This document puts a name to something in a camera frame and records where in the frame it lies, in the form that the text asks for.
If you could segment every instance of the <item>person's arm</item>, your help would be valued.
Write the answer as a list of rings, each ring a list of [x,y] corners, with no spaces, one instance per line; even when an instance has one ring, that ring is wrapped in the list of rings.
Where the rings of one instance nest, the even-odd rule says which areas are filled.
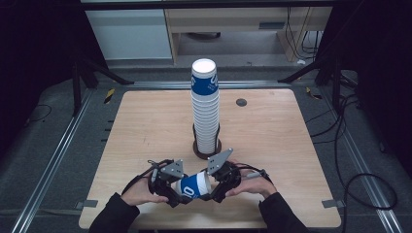
[[[288,203],[279,192],[275,192],[258,205],[261,216],[270,233],[309,232],[306,226],[294,215]]]
[[[267,225],[269,233],[306,233],[305,225],[293,214],[288,203],[283,199],[275,185],[263,177],[247,179],[252,170],[240,170],[242,182],[231,189],[226,196],[234,196],[242,192],[258,193],[264,201],[259,203],[260,213]]]
[[[136,206],[127,205],[115,193],[97,216],[88,230],[89,233],[126,233],[133,220],[139,216]]]
[[[168,202],[167,197],[155,196],[149,192],[148,179],[142,178],[122,196],[115,193],[103,211],[93,221],[89,233],[125,233],[133,220],[139,216],[138,205],[153,202]]]

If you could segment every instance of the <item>cable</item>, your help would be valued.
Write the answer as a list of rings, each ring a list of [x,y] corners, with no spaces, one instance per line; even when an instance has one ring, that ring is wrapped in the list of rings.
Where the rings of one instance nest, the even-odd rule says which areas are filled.
[[[42,116],[42,117],[40,117],[40,118],[37,118],[37,119],[31,119],[29,122],[35,122],[35,121],[42,120],[42,119],[46,118],[49,114],[51,114],[51,113],[52,113],[52,107],[51,107],[50,105],[38,105],[38,106],[36,106],[36,108],[37,108],[37,107],[48,107],[48,108],[49,108],[49,112],[48,112],[48,113],[46,113],[46,115],[45,115],[45,116]]]
[[[344,187],[344,198],[343,199],[344,199],[344,202],[346,203],[346,206],[344,207],[344,210],[343,210],[342,233],[346,232],[347,217],[348,217],[348,209],[347,209],[348,208],[347,207],[348,195],[351,196],[355,201],[357,201],[361,205],[364,205],[365,207],[372,208],[372,209],[375,209],[375,210],[388,211],[388,210],[393,209],[397,204],[397,194],[395,192],[395,189],[388,182],[386,182],[384,179],[382,179],[381,177],[379,177],[377,175],[370,174],[370,173],[360,173],[360,174],[356,174],[353,177],[351,177],[346,184],[343,182],[342,175],[340,173],[338,157],[337,157],[337,141],[338,141],[338,135],[339,135],[340,128],[342,127],[342,123],[345,121],[344,111],[345,111],[346,107],[349,106],[349,104],[347,104],[348,99],[349,99],[349,97],[345,98],[342,101],[342,104],[341,104],[341,106],[343,107],[341,109],[341,111],[339,112],[339,113],[341,113],[341,115],[340,115],[341,119],[339,120],[339,124],[338,124],[337,130],[336,130],[336,133],[335,133],[335,140],[334,140],[334,145],[333,145],[335,168],[336,168],[336,172],[337,172],[337,175],[338,175],[338,179],[339,179],[340,183],[342,184],[342,186]],[[358,178],[361,178],[361,177],[373,177],[373,178],[379,180],[381,183],[383,183],[391,191],[391,193],[393,194],[393,197],[394,197],[393,203],[390,206],[387,206],[387,207],[371,205],[371,204],[368,204],[368,203],[360,200],[359,197],[357,197],[355,194],[350,192],[349,188],[350,188],[350,185],[352,184],[352,182],[355,181]]]
[[[312,118],[310,118],[310,119],[306,120],[306,121],[305,121],[305,123],[308,123],[308,122],[310,122],[310,121],[312,121],[312,120],[314,120],[314,119],[316,119],[316,118],[319,118],[319,117],[321,117],[321,116],[323,116],[323,115],[325,115],[325,114],[329,113],[330,111],[332,111],[332,109],[329,109],[329,110],[327,110],[327,111],[326,111],[326,112],[324,112],[324,113],[321,113],[321,114],[319,114],[319,115],[317,115],[317,116],[314,116],[314,117],[312,117]]]
[[[272,180],[270,180],[269,175],[266,173],[266,171],[264,169],[258,169],[256,167],[253,167],[253,166],[251,166],[249,164],[246,164],[246,163],[235,163],[235,165],[236,165],[235,168],[221,174],[221,176],[225,177],[225,176],[229,175],[230,173],[232,173],[233,171],[239,171],[239,170],[242,170],[242,169],[250,169],[250,170],[254,170],[254,171],[260,173],[260,175],[263,176],[267,181],[273,183]]]
[[[314,46],[314,47],[312,47],[312,43],[310,42],[310,31],[306,31],[306,32],[305,32],[305,35],[303,36],[303,40],[302,40],[302,43],[301,43],[302,51],[304,51],[304,52],[306,52],[306,53],[308,53],[308,54],[315,54],[315,55],[312,56],[313,60],[315,60],[316,54],[318,53],[318,47],[319,47],[319,46],[318,46],[319,32],[320,32],[320,31],[317,31],[317,32],[316,32],[315,46]],[[305,42],[306,37],[308,38],[308,42],[309,42],[309,45],[310,45],[311,47],[305,47],[305,46],[304,46],[304,42]]]
[[[350,103],[348,103],[348,104],[345,104],[344,108],[348,107],[349,105],[355,104],[355,103],[358,103],[358,100],[355,100],[355,101],[352,101],[352,102],[350,102]],[[309,121],[312,120],[312,119],[315,119],[315,118],[317,118],[317,117],[320,117],[320,116],[322,116],[322,115],[324,115],[324,114],[326,114],[326,113],[328,113],[328,112],[330,112],[330,111],[331,111],[331,109],[328,110],[328,111],[326,111],[326,112],[324,112],[324,113],[322,113],[322,114],[320,114],[320,115],[318,115],[318,116],[315,116],[315,117],[309,119],[309,120],[306,121],[306,122],[309,122]],[[345,127],[343,128],[342,133],[338,136],[337,139],[340,139],[340,138],[343,136],[343,134],[345,133],[345,131],[346,131],[346,121],[345,121],[345,118],[342,118],[342,119],[343,119],[343,121],[345,122]],[[334,142],[335,140],[336,140],[336,139],[329,140],[329,141],[322,141],[322,142],[314,142],[313,144],[332,143],[332,142]]]
[[[287,24],[286,24],[286,27],[285,27],[285,37],[286,37],[286,40],[287,40],[289,46],[292,48],[293,54],[294,54],[297,58],[299,58],[299,59],[310,59],[310,58],[313,58],[313,57],[302,56],[302,55],[300,55],[299,52],[297,51],[297,46],[296,46],[296,42],[295,42],[295,40],[294,40],[294,36],[293,36],[293,33],[292,33],[292,28],[291,28],[290,20],[291,20],[291,7],[288,7],[288,17],[287,17]],[[289,30],[290,30],[290,32],[291,32],[291,36],[292,36],[292,41],[293,41],[293,43],[291,43],[290,40],[289,40],[289,38],[288,38],[288,28],[289,28]]]
[[[159,170],[160,168],[162,168],[162,164],[164,164],[163,166],[167,166],[167,164],[170,164],[171,162],[173,162],[173,160],[170,160],[170,159],[164,159],[163,161],[158,162],[158,163],[156,163],[156,162],[154,162],[154,161],[152,161],[152,160],[148,160],[148,163],[152,164],[152,166],[151,166],[148,170],[146,170],[146,172],[144,172],[144,173],[142,173],[142,174],[140,174],[140,175],[137,175],[135,178],[133,178],[133,180],[131,180],[131,181],[127,184],[127,186],[124,188],[124,190],[123,190],[123,192],[121,193],[121,195],[124,195],[124,193],[125,193],[129,188],[131,188],[135,183],[139,182],[140,179],[145,178],[145,176],[146,176],[147,174],[149,174],[152,170],[154,170],[154,169],[158,169],[158,170]]]
[[[341,111],[343,111],[343,110],[347,107],[347,106],[345,106],[345,105],[346,105],[345,100],[347,101],[348,99],[350,99],[350,98],[352,98],[352,97],[354,97],[354,96],[356,96],[356,95],[355,95],[355,94],[351,94],[351,95],[349,95],[348,97],[346,97],[346,98],[344,99],[344,102],[341,103],[341,106],[340,106],[339,109],[340,109]],[[329,131],[340,121],[340,119],[342,118],[342,115],[343,115],[343,114],[339,115],[338,118],[336,119],[336,121],[334,122],[334,124],[331,125],[328,129],[326,129],[326,130],[324,130],[324,131],[322,131],[322,132],[316,133],[316,134],[312,134],[312,135],[310,135],[310,137],[311,137],[311,138],[315,138],[315,137],[321,136],[321,135],[326,134],[327,132],[329,132]]]

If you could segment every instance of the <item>metal rail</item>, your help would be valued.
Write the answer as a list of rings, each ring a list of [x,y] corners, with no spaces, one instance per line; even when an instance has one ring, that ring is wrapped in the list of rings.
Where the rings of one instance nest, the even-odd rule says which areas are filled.
[[[288,83],[278,83],[277,81],[219,81],[219,88],[222,89],[287,88],[290,86]],[[136,82],[125,87],[138,89],[190,89],[191,82]]]
[[[28,227],[30,226],[31,221],[33,220],[34,216],[39,210],[40,204],[42,203],[42,200],[45,197],[50,184],[52,183],[52,179],[55,173],[57,172],[60,162],[63,159],[64,154],[66,153],[73,139],[73,136],[79,126],[79,123],[85,114],[89,99],[93,92],[94,91],[90,89],[86,90],[85,97],[83,99],[83,105],[80,108],[79,113],[76,116],[73,116],[73,118],[70,120],[70,123],[67,126],[66,131],[64,132],[57,146],[57,149],[54,151],[54,154],[52,155],[51,160],[45,169],[45,172],[43,173],[41,179],[37,183],[36,188],[34,189],[27,203],[25,204],[23,210],[19,214],[13,227],[13,233],[26,232]]]
[[[335,7],[360,0],[190,0],[190,1],[147,1],[106,3],[58,3],[65,9],[84,11],[149,10],[149,9],[205,9],[205,8],[287,8],[287,7]]]
[[[325,89],[321,88],[321,92],[323,96],[330,97],[331,94]],[[330,98],[325,98],[326,103],[332,109],[332,104],[330,103]],[[336,112],[332,111],[333,116],[337,119]],[[367,166],[366,161],[363,159],[363,155],[359,150],[355,140],[353,139],[350,131],[348,129],[345,130],[343,133],[343,143],[354,162],[355,168],[357,169],[358,173],[372,173],[370,168]],[[387,197],[385,196],[384,192],[382,191],[381,186],[376,182],[376,179],[372,177],[364,177],[361,179],[364,188],[366,189],[367,194],[369,195],[370,201],[375,206],[389,206],[389,202]],[[390,211],[381,211],[377,210],[377,215],[381,218],[382,224],[384,225],[387,232],[391,233],[403,233],[403,229],[400,226],[395,213]]]

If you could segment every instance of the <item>gray floor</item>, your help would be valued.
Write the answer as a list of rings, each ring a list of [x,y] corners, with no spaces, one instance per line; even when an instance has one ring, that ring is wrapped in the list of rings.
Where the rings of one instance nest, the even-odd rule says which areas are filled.
[[[239,34],[222,34],[225,37],[240,37]],[[256,43],[248,44],[250,50],[246,54],[236,47],[211,46],[212,41],[207,41],[204,50],[200,50],[191,37],[182,40],[180,60],[176,67],[137,67],[135,69],[115,69],[114,72],[132,81],[186,81],[190,74],[189,66],[196,57],[207,56],[217,61],[220,81],[261,81],[279,80],[292,74],[300,65],[288,63],[279,52],[279,44],[273,35],[243,35],[246,41]],[[272,48],[270,52],[261,48]],[[263,57],[272,57],[267,61]],[[327,104],[328,86],[319,88],[314,85],[313,79],[316,71],[294,82],[290,87],[293,90],[305,120],[320,115],[329,110]],[[99,75],[99,86],[94,89],[90,98],[85,116],[80,122],[79,128],[66,151],[58,170],[52,179],[51,185],[41,202],[41,210],[75,210],[78,201],[86,199],[88,189],[91,186],[94,173],[97,169],[101,154],[105,147],[105,139],[120,105],[122,95],[132,88],[120,86],[111,80]],[[73,96],[71,82],[67,81],[47,89],[39,104],[51,106],[51,113],[44,119],[32,121],[22,129],[19,137],[8,152],[8,159],[0,168],[0,232],[10,232],[18,213],[25,206],[28,198],[36,187],[38,180],[48,165],[55,149],[57,148],[64,130],[71,120],[73,111]],[[309,86],[313,94],[322,94],[323,99],[315,99],[306,93]],[[115,94],[109,104],[104,104],[108,89],[114,87]],[[344,94],[352,93],[352,90],[343,88]],[[45,116],[49,108],[39,106],[33,112],[31,119]],[[385,180],[394,188],[398,195],[398,204],[394,208],[395,216],[400,223],[403,232],[412,232],[412,182],[407,177],[395,156],[379,151],[379,142],[373,130],[370,128],[367,118],[356,105],[348,107],[346,112],[347,132],[354,138],[357,148],[361,152],[370,170]],[[311,134],[318,133],[334,123],[332,113],[327,113],[307,123]],[[313,142],[322,142],[333,139],[335,131],[313,138]],[[333,143],[315,144],[315,149],[320,158],[321,165],[326,174],[333,197],[336,200],[343,198],[343,188],[340,185],[333,159]],[[344,181],[349,180],[357,173],[350,152],[343,143],[343,138],[338,141],[338,158]],[[384,192],[391,200],[389,192]],[[351,190],[368,200],[362,182],[354,183]],[[375,210],[366,208],[351,198],[348,201],[347,232],[390,232],[384,228],[381,219]],[[39,212],[31,222],[27,232],[86,232],[78,225],[79,216],[51,215]],[[340,232],[337,229],[315,229],[319,232]]]

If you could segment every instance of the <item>wooden tabletop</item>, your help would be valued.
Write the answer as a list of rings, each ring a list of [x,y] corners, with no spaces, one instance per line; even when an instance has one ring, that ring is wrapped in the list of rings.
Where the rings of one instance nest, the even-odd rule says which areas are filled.
[[[247,100],[245,107],[236,100]],[[230,158],[265,169],[293,212],[307,227],[337,227],[336,208],[318,156],[294,94],[289,89],[221,89],[219,135]],[[149,159],[183,159],[184,172],[198,173],[207,162],[193,152],[193,113],[189,90],[129,91],[123,96],[107,146],[87,200],[80,226],[89,228],[109,198],[121,193]],[[242,193],[214,201],[194,200],[171,208],[167,204],[139,206],[132,224],[138,229],[265,228],[258,210],[258,194]]]

